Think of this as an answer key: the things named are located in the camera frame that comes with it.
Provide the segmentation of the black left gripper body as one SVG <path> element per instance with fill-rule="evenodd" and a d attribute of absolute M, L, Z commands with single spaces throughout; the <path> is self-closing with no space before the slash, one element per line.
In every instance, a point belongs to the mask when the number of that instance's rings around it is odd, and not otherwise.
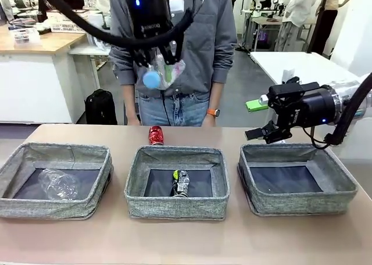
<path fill-rule="evenodd" d="M 152 38 L 173 27 L 168 0 L 126 0 L 134 37 Z"/>

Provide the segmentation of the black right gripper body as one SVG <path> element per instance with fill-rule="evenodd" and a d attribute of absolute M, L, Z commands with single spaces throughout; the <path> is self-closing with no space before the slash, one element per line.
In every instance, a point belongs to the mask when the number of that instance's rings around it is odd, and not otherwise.
<path fill-rule="evenodd" d="M 318 83 L 276 86 L 276 126 L 309 128 L 336 121 L 333 89 Z"/>

